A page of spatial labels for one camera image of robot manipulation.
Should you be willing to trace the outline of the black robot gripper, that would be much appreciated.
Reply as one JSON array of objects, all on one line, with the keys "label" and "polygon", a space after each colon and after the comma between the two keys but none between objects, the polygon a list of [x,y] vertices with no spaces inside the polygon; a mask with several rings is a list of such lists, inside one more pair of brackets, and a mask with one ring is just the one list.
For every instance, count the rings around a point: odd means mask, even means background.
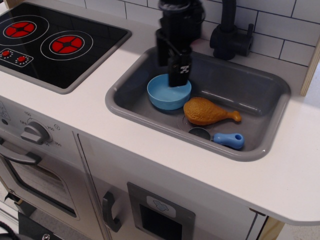
[{"label": "black robot gripper", "polygon": [[168,66],[170,87],[187,84],[192,66],[191,44],[200,38],[201,4],[160,4],[160,29],[155,32],[158,64]]}]

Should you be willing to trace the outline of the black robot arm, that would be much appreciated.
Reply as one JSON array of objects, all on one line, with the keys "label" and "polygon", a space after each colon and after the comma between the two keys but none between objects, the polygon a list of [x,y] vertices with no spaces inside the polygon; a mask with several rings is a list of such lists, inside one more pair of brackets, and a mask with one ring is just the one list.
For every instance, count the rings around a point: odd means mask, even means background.
[{"label": "black robot arm", "polygon": [[200,38],[205,11],[199,0],[160,0],[156,31],[158,64],[168,69],[170,87],[187,84],[192,69],[191,44]]}]

